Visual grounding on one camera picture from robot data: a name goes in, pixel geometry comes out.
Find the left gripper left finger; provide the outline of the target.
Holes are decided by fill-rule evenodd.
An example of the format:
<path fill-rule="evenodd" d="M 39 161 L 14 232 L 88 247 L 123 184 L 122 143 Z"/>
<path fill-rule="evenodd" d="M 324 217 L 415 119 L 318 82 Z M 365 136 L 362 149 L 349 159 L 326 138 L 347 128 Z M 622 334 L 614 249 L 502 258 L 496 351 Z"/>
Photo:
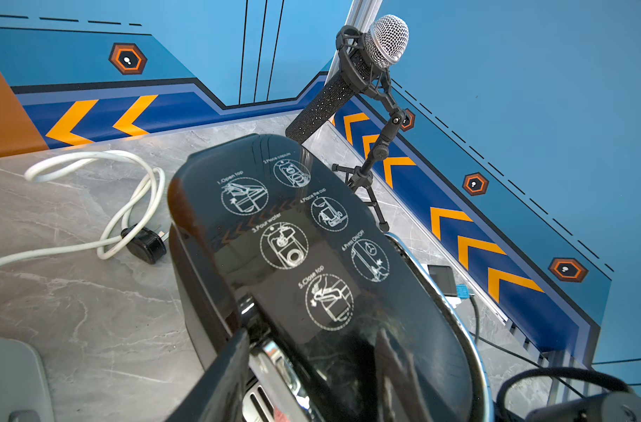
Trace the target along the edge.
<path fill-rule="evenodd" d="M 167 422 L 242 421 L 249 343 L 247 330 L 238 330 Z"/>

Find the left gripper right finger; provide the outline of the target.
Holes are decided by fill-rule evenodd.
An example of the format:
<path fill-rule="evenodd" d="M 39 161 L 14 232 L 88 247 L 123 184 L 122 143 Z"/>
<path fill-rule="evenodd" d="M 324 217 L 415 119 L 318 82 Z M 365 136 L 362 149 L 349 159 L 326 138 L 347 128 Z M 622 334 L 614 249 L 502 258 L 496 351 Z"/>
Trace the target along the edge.
<path fill-rule="evenodd" d="M 374 360 L 377 380 L 378 421 L 398 421 L 394 398 L 401 403 L 408 421 L 431 421 L 424 401 L 414 356 L 404 351 L 402 359 L 393 347 L 394 337 L 384 328 L 376 336 Z"/>

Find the black coffee machine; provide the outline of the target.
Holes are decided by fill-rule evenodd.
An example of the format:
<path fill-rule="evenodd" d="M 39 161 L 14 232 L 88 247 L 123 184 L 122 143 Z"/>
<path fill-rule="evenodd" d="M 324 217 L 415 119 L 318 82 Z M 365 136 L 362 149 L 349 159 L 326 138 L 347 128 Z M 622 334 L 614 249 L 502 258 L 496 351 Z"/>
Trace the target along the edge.
<path fill-rule="evenodd" d="M 431 421 L 491 421 L 477 348 L 412 253 L 307 149 L 247 135 L 191 154 L 167 190 L 185 323 L 209 369 L 249 336 L 242 415 L 378 421 L 374 345 L 413 354 Z"/>

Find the white coffee machine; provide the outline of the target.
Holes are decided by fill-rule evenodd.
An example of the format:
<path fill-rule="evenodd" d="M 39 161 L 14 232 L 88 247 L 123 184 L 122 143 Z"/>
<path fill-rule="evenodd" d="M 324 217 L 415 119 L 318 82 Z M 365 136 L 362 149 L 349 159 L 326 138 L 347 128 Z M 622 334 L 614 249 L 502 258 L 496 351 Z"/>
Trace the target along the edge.
<path fill-rule="evenodd" d="M 0 421 L 53 421 L 51 393 L 38 351 L 0 337 Z"/>

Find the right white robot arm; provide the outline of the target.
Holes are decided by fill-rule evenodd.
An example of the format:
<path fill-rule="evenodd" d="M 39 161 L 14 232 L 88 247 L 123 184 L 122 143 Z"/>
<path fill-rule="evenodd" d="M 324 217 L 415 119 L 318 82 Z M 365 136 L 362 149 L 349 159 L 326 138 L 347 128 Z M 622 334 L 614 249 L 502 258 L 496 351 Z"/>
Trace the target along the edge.
<path fill-rule="evenodd" d="M 542 376 L 592 383 L 605 392 L 536 409 L 528 413 L 527 421 L 641 421 L 641 397 L 631 386 L 614 376 L 574 367 L 540 367 L 512 376 L 502 384 L 497 394 L 495 420 L 516 421 L 517 418 L 506 408 L 508 392 L 521 381 Z"/>

